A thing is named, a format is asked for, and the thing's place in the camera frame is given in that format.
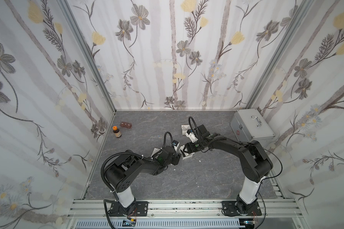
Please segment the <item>white jewelry box base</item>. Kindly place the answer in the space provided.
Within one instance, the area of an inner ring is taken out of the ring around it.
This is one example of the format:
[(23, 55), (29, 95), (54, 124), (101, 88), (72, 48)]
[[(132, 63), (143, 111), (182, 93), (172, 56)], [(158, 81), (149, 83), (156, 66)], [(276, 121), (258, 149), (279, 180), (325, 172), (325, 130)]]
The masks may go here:
[(185, 159), (188, 159), (188, 158), (191, 158), (193, 157), (193, 155), (195, 154), (194, 152), (192, 152), (188, 145), (183, 145), (180, 147), (180, 153), (182, 155), (182, 159), (185, 160)]

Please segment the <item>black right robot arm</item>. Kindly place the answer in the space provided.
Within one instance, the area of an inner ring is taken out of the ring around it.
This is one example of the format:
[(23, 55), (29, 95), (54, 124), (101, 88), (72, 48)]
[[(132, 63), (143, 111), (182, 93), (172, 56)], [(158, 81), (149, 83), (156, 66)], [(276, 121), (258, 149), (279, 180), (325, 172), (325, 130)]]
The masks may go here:
[(273, 169), (273, 163), (268, 156), (269, 151), (258, 141), (238, 142), (218, 133), (211, 134), (204, 125), (197, 126), (191, 116), (188, 123), (193, 136), (190, 138), (191, 142), (184, 147), (187, 152), (217, 149), (236, 156), (245, 175), (237, 204), (249, 206), (257, 202), (260, 186)]

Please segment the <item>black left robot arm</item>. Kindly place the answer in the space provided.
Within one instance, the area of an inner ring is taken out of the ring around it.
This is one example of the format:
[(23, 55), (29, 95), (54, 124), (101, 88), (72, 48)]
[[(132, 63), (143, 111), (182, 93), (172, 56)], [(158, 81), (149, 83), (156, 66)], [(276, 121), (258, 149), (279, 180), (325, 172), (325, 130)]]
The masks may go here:
[(153, 176), (164, 172), (169, 165), (176, 166), (181, 160), (177, 152), (178, 142), (170, 132), (165, 132), (163, 145), (150, 157), (145, 157), (127, 150), (107, 158), (100, 170), (102, 181), (110, 189), (116, 201), (125, 209), (134, 207), (134, 197), (131, 184), (140, 173)]

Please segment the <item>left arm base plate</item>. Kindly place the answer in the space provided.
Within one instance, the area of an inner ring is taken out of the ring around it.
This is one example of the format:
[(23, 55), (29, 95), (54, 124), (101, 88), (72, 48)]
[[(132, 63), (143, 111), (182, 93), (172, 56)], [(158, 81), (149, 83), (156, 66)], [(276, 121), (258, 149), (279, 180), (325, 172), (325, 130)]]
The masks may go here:
[(146, 217), (148, 213), (148, 201), (134, 201), (129, 207), (123, 207), (117, 201), (111, 201), (110, 207), (107, 207), (107, 213), (110, 217)]

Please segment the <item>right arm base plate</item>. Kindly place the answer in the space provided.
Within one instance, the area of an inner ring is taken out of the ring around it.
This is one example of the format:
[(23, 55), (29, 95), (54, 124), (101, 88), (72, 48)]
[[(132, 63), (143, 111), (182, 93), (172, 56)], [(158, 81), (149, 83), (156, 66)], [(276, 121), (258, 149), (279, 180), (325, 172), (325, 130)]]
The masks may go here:
[(257, 201), (251, 204), (246, 204), (243, 201), (222, 201), (222, 213), (228, 217), (262, 216), (262, 211)]

